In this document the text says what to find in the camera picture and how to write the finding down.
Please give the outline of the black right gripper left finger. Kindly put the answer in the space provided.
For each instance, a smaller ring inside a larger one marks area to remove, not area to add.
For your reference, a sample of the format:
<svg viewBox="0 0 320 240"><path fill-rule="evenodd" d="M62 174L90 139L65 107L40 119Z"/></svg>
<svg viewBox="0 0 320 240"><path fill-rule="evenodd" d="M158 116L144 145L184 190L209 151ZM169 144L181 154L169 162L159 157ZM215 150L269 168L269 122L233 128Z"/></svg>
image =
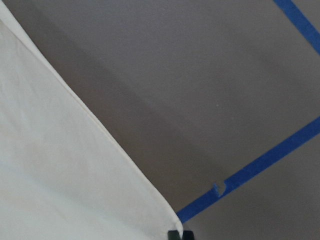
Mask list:
<svg viewBox="0 0 320 240"><path fill-rule="evenodd" d="M167 232L168 240L181 240L180 233L177 230L169 230Z"/></svg>

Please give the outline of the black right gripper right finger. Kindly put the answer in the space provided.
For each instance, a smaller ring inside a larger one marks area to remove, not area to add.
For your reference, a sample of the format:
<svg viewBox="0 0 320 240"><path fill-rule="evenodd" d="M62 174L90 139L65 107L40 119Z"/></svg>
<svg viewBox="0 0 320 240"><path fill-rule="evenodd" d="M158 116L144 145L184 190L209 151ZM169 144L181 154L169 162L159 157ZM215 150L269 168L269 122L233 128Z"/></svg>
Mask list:
<svg viewBox="0 0 320 240"><path fill-rule="evenodd" d="M195 235L191 230L184 230L182 240L195 240Z"/></svg>

